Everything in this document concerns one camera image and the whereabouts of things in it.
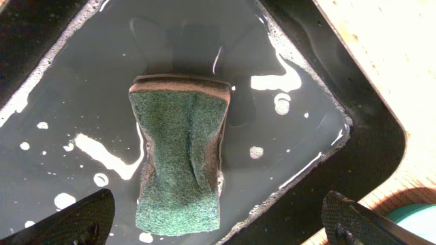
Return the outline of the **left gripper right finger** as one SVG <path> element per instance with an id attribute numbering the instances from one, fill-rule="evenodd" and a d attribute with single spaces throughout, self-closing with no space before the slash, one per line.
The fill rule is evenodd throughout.
<path id="1" fill-rule="evenodd" d="M 325 196 L 321 218 L 329 244 L 432 244 L 335 191 Z"/>

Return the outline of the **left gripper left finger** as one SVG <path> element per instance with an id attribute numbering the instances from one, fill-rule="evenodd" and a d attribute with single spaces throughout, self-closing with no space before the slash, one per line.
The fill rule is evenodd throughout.
<path id="1" fill-rule="evenodd" d="M 36 224 L 1 239 L 1 245 L 104 245 L 112 228 L 115 200 L 109 189 L 77 201 Z"/>

